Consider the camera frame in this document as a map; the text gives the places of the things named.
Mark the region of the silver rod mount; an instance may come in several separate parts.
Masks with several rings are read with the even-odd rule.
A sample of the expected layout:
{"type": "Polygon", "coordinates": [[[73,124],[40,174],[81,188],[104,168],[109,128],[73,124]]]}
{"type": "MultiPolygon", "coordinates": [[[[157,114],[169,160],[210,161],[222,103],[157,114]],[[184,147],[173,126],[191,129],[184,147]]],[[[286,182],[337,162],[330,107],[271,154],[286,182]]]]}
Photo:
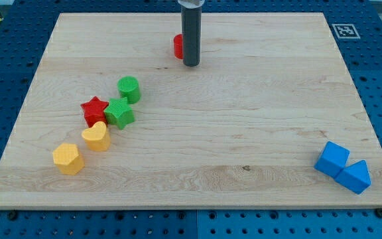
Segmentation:
{"type": "Polygon", "coordinates": [[[201,7],[205,0],[178,0],[178,3],[183,7],[201,7]]]}

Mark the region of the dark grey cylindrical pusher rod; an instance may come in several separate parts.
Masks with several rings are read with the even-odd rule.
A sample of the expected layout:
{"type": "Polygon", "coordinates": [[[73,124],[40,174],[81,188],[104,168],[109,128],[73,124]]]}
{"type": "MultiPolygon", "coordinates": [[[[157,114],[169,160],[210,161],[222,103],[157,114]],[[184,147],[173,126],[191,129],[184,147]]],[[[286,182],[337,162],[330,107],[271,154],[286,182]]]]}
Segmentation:
{"type": "Polygon", "coordinates": [[[186,66],[194,67],[200,63],[202,8],[181,6],[182,56],[186,66]]]}

